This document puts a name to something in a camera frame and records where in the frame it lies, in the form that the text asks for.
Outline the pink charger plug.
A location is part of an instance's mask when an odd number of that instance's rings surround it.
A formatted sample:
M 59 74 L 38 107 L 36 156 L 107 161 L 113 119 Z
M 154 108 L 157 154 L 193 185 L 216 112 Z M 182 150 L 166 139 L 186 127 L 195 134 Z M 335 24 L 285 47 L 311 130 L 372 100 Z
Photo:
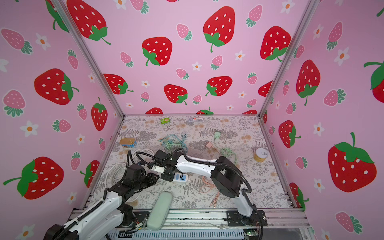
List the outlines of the pink charger plug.
M 214 145 L 211 142 L 206 143 L 206 148 L 207 149 L 212 149 Z

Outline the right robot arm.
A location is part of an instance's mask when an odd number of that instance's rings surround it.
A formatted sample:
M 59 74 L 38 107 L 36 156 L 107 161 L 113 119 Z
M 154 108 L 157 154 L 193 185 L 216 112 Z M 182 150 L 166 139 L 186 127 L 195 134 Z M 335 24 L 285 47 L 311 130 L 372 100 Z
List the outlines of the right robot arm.
M 263 215 L 256 205 L 251 203 L 248 194 L 252 192 L 250 183 L 243 173 L 226 157 L 216 160 L 193 158 L 186 154 L 183 148 L 167 154 L 158 150 L 155 155 L 136 152 L 135 156 L 144 165 L 160 173 L 160 179 L 173 182 L 176 174 L 181 177 L 187 173 L 198 174 L 211 179 L 218 191 L 234 201 L 240 217 L 234 222 L 244 226 L 264 227 Z

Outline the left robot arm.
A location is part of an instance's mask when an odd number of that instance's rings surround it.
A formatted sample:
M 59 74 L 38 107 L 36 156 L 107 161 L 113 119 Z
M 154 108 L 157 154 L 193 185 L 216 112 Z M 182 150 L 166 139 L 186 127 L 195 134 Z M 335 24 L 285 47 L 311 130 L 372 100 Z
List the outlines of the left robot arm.
M 128 151 L 126 170 L 121 180 L 104 190 L 103 197 L 73 220 L 64 225 L 53 225 L 45 233 L 45 240 L 100 240 L 115 227 L 129 225 L 134 219 L 133 208 L 125 202 L 149 187 L 160 177 L 146 173 L 142 165 L 134 163 Z

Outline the white blue power strip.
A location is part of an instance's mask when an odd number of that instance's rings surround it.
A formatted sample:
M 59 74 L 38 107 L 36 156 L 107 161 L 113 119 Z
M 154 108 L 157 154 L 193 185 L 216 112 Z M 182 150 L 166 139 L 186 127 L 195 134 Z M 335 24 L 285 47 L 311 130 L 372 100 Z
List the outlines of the white blue power strip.
M 189 179 L 189 176 L 186 174 L 180 174 L 180 173 L 175 173 L 173 181 L 176 183 L 183 183 L 185 184 Z

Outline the pale green oblong case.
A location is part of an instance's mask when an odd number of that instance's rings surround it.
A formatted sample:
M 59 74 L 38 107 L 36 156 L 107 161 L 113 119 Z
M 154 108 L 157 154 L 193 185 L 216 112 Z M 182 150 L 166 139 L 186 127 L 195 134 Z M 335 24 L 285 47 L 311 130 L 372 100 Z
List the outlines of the pale green oblong case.
M 168 216 L 172 201 L 173 195 L 169 192 L 162 192 L 159 195 L 146 222 L 147 229 L 151 231 L 158 231 L 162 228 Z

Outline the green snack packet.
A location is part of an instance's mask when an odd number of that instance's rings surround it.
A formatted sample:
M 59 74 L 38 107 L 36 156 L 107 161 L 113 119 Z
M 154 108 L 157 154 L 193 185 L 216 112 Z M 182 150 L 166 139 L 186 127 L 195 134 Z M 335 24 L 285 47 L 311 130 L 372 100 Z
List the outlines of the green snack packet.
M 170 122 L 170 118 L 161 119 L 161 124 L 167 124 Z

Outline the small clear packet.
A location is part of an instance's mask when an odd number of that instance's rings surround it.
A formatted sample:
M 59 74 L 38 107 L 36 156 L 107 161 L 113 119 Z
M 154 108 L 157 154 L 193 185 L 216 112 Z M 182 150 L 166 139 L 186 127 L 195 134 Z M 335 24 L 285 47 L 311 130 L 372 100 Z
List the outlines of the small clear packet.
M 203 118 L 188 118 L 189 122 L 202 122 L 204 119 Z

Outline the yellow tape roll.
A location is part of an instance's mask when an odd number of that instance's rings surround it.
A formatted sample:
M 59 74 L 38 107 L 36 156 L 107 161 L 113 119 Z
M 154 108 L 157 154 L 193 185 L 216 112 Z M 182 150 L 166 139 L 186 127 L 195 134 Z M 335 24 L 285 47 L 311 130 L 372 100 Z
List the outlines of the yellow tape roll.
M 269 156 L 269 152 L 264 148 L 257 148 L 254 153 L 254 160 L 263 163 L 267 157 Z

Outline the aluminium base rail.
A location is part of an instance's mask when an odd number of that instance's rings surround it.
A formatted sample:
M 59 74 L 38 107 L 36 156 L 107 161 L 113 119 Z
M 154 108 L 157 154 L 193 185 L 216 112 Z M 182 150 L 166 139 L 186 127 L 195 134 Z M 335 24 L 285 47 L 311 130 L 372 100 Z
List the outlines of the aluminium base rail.
M 314 240 L 315 234 L 304 212 L 299 209 L 261 209 L 262 218 L 253 224 L 234 209 L 177 209 L 169 210 L 161 228 L 148 227 L 149 210 L 133 212 L 133 220 L 125 223 L 120 211 L 106 216 L 91 213 L 81 219 L 83 211 L 73 211 L 66 226 L 81 240 L 269 240 L 274 236 L 285 239 Z

